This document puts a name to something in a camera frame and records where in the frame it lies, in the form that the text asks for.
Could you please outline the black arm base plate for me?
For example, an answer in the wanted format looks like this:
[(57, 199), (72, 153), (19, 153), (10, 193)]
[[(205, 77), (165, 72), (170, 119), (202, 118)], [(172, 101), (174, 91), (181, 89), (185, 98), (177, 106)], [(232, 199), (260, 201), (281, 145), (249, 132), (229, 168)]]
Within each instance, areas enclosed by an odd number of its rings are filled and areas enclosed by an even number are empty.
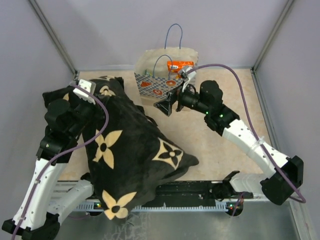
[[(238, 197), (239, 193), (233, 195), (231, 198)], [(214, 207), (216, 202), (221, 202), (223, 200), (231, 198), (215, 198), (214, 191), (210, 189), (209, 191), (201, 192), (191, 192), (188, 190), (186, 193), (181, 190), (177, 192), (168, 192), (164, 194), (157, 194), (155, 189), (155, 198), (147, 202), (145, 207)]]

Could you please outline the orange Fox's candy packet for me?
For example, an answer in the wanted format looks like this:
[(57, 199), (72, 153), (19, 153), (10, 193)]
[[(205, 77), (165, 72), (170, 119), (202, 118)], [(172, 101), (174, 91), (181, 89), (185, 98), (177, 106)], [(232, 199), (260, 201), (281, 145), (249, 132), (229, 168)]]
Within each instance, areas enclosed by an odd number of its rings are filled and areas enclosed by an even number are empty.
[(167, 69), (170, 73), (178, 73), (185, 66), (193, 68), (194, 65), (193, 61), (167, 61)]

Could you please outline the black floral plush blanket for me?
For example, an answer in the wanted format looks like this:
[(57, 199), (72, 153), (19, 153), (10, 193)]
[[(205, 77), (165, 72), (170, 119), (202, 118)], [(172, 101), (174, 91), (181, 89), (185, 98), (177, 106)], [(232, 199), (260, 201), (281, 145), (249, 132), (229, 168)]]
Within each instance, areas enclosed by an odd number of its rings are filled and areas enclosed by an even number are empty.
[(83, 129), (91, 182), (108, 220), (122, 223), (152, 201), (159, 185), (183, 176), (199, 160), (168, 139), (124, 90), (121, 77), (94, 79), (105, 110)]

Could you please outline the blue checkered paper bag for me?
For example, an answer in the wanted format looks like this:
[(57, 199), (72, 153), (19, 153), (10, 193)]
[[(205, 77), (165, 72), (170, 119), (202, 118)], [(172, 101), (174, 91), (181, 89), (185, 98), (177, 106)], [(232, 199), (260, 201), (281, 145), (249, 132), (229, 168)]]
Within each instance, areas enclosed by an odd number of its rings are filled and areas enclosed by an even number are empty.
[[(180, 29), (178, 46), (168, 46), (169, 33), (167, 31), (164, 47), (146, 50), (135, 64), (134, 77), (143, 105), (152, 106), (183, 82), (179, 73), (168, 72), (167, 61), (193, 61), (193, 67), (198, 64), (198, 52), (182, 46), (183, 29)], [(146, 70), (152, 76), (145, 75)]]

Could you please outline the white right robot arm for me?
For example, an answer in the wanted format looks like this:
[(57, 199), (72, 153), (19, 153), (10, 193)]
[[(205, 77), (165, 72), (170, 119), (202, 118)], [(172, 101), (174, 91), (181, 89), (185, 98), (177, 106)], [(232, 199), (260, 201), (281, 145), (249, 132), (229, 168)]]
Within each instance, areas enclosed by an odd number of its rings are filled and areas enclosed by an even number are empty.
[(298, 156), (288, 157), (262, 138), (256, 138), (239, 115), (223, 103), (223, 92), (215, 80), (201, 83), (199, 92), (189, 84), (170, 90), (165, 99), (154, 103), (170, 116), (174, 103), (176, 111), (186, 107), (204, 114), (206, 125), (223, 138), (238, 146), (262, 170), (261, 174), (235, 171), (226, 177), (223, 192), (229, 198), (239, 193), (264, 195), (270, 202), (282, 205), (303, 183), (304, 162)]

